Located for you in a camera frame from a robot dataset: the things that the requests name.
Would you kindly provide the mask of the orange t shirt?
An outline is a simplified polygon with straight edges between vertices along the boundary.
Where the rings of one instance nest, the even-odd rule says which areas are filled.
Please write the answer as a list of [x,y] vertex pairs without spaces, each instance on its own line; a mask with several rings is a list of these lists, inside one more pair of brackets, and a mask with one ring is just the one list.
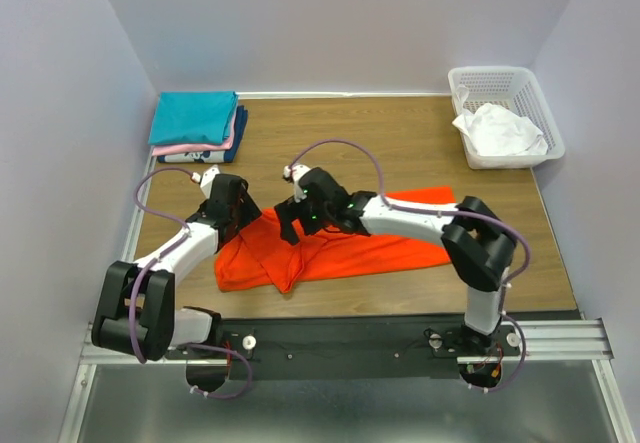
[[272,208],[262,211],[217,254],[214,273],[222,291],[273,286],[286,294],[299,282],[338,279],[448,265],[435,244],[399,236],[358,236],[321,231],[292,246],[280,238]]

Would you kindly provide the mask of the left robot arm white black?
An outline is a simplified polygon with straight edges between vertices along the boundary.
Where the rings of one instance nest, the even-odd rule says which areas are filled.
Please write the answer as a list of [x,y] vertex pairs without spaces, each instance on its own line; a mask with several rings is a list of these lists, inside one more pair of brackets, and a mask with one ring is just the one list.
[[105,274],[91,330],[94,346],[157,361],[171,348],[188,347],[201,358],[222,343],[218,313],[175,308],[178,285],[261,215],[248,182],[212,167],[193,175],[205,200],[179,224],[179,232],[134,262],[116,261]]

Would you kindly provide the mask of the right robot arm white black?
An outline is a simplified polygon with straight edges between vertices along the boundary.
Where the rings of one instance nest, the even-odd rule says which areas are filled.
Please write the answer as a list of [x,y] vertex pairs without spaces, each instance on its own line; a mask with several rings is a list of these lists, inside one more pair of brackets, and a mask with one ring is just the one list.
[[516,239],[484,203],[429,205],[389,199],[380,193],[349,193],[320,167],[295,164],[283,170],[293,195],[275,206],[280,238],[291,245],[324,229],[358,236],[396,236],[442,247],[467,285],[467,306],[458,337],[469,353],[496,345],[502,320],[502,282]]

